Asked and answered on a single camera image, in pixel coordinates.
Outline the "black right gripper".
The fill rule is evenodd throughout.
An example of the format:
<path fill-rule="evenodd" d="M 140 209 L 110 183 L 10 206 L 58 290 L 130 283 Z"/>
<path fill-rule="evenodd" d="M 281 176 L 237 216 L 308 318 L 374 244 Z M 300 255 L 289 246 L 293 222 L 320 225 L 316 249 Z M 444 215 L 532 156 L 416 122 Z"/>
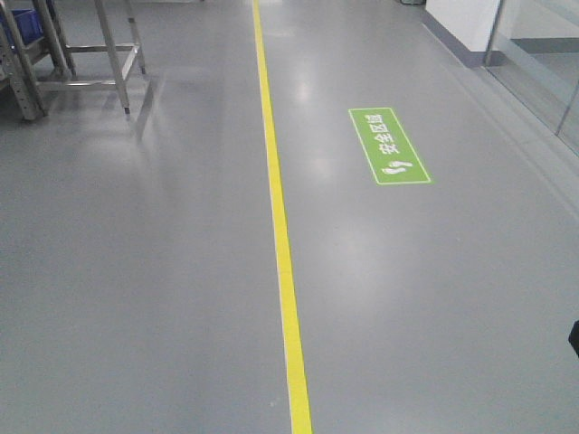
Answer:
<path fill-rule="evenodd" d="M 576 320 L 568 336 L 568 342 L 574 349 L 576 354 L 579 354 L 579 321 Z"/>

